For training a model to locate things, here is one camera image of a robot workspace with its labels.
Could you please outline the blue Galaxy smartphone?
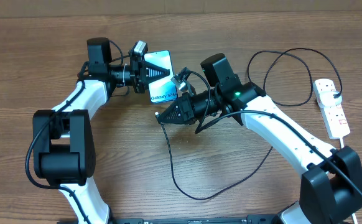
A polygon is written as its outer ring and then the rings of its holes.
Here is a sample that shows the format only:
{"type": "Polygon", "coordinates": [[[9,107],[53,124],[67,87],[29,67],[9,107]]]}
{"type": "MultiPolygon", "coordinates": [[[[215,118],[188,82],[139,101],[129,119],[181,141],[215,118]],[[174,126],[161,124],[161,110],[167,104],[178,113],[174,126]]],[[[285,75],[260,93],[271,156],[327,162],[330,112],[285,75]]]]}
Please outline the blue Galaxy smartphone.
{"type": "Polygon", "coordinates": [[[175,84],[171,81],[174,74],[170,52],[168,50],[162,50],[147,53],[145,54],[144,59],[151,64],[169,70],[168,76],[148,85],[151,103],[165,103],[175,100],[178,97],[178,93],[175,84]]]}

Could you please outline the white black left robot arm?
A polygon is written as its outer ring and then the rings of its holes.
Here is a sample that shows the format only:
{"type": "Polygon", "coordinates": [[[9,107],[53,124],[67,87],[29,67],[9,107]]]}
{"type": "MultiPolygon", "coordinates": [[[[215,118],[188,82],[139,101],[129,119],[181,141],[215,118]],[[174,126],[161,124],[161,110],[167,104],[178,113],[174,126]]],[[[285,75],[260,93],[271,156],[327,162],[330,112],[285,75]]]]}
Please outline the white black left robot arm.
{"type": "Polygon", "coordinates": [[[116,88],[148,91],[152,103],[173,100],[177,92],[168,83],[173,74],[168,50],[149,52],[147,43],[139,40],[128,54],[113,58],[112,40],[95,37],[86,44],[88,60],[78,72],[74,91],[51,110],[33,115],[25,172],[36,187],[63,193],[77,223],[114,223],[93,178],[96,151],[91,119],[116,88]]]}

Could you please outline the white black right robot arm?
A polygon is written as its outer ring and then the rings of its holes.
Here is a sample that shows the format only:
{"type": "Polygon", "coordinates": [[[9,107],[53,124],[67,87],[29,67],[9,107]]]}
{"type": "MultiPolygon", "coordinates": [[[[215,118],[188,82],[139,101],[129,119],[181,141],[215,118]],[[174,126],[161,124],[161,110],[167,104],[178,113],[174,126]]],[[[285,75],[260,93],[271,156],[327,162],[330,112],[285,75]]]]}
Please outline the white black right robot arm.
{"type": "Polygon", "coordinates": [[[241,83],[224,54],[201,67],[207,90],[183,93],[156,118],[161,125],[196,124],[203,131],[210,127],[207,116],[214,122],[230,117],[276,149],[300,175],[300,197],[270,223],[343,223],[362,208],[362,165],[352,148],[337,149],[307,132],[262,88],[241,83]]]}

